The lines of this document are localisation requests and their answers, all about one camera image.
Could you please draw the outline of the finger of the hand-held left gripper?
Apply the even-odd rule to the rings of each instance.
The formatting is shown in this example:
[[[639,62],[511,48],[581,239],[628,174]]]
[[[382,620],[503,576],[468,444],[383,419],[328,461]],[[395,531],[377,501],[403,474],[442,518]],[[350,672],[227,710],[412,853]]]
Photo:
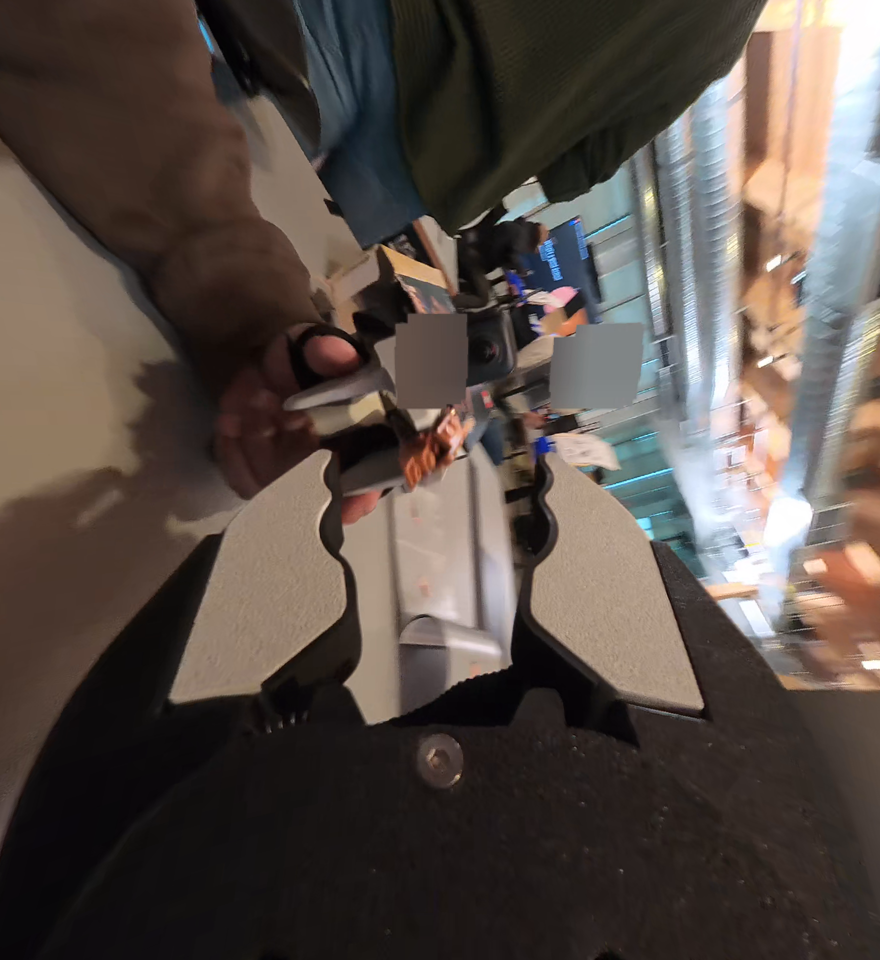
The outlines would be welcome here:
[[[373,422],[385,414],[384,399],[397,402],[396,387],[389,369],[374,359],[352,373],[292,395],[282,409],[307,414],[314,422]]]
[[[344,498],[367,494],[381,495],[399,490],[414,491],[406,473],[408,447],[401,442],[383,445],[364,453],[343,449],[337,453],[339,491]]]

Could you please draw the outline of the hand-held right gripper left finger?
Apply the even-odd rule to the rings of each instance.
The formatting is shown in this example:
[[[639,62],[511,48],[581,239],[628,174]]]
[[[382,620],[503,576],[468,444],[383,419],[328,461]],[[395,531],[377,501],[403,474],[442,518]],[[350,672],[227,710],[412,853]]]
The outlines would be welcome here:
[[[362,654],[336,458],[318,450],[225,528],[169,691],[174,705],[346,682]]]

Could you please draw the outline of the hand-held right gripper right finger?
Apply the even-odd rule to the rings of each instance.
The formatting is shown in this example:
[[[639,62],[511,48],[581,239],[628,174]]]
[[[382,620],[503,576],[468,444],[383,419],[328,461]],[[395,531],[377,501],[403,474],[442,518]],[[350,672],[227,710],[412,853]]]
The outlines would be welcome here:
[[[629,511],[548,453],[537,462],[531,533],[511,640],[521,678],[555,690],[567,715],[703,714],[652,543]]]

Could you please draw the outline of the brown brick assembly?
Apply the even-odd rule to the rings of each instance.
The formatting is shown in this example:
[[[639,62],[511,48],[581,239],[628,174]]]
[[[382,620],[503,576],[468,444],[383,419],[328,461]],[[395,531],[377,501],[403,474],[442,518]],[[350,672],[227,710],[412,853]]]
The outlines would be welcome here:
[[[466,450],[474,426],[471,414],[455,406],[443,408],[433,425],[407,441],[403,448],[400,461],[405,489],[412,492],[445,474]]]

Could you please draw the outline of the brick instruction booklet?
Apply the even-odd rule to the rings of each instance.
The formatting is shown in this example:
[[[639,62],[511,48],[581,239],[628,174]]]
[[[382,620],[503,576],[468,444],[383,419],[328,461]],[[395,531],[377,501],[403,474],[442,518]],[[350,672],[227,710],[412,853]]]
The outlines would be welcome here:
[[[369,724],[510,665],[513,543],[481,445],[436,483],[390,492],[344,537],[362,638],[348,687]]]

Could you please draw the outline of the person's left forearm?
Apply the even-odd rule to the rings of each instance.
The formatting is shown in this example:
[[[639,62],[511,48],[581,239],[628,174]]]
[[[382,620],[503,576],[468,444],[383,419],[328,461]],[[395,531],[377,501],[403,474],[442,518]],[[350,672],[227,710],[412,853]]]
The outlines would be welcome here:
[[[254,366],[279,378],[320,324],[192,2],[0,2],[0,138],[136,272],[213,390]]]

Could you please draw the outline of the grey desk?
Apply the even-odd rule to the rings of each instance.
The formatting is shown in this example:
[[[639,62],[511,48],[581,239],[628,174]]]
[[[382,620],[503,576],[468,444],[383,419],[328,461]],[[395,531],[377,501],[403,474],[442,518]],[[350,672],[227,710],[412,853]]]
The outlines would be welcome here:
[[[0,138],[0,850],[76,687],[241,506],[212,423],[132,274]]]

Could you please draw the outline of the person's left hand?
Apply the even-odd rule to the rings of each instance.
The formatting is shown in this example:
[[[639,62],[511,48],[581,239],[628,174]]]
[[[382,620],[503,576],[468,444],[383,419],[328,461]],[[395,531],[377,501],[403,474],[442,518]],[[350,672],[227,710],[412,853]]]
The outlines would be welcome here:
[[[323,379],[344,378],[362,366],[351,342],[327,323],[299,324],[280,334],[251,366],[224,390],[213,427],[212,449],[231,490],[254,498],[316,450],[330,450],[346,469],[363,457],[361,430],[322,438],[311,418],[285,403],[301,392],[290,346],[302,345],[302,361]]]

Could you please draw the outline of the brick set box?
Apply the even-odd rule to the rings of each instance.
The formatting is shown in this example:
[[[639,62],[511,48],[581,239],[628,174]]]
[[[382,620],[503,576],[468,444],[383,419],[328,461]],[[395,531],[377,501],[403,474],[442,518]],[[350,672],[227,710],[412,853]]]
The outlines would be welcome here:
[[[375,246],[326,280],[334,323],[371,342],[394,335],[410,316],[458,313],[440,270]]]

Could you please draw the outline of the silver ventilation duct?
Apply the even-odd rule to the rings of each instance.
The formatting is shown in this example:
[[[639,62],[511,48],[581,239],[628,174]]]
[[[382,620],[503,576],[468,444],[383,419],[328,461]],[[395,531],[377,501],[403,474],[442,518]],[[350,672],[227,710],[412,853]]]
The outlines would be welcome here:
[[[744,98],[731,73],[630,162],[662,401],[699,448],[738,431]]]
[[[802,369],[780,485],[785,498],[810,502],[851,391],[841,386],[844,356],[862,336],[862,316],[880,305],[880,159],[828,181],[804,289]]]

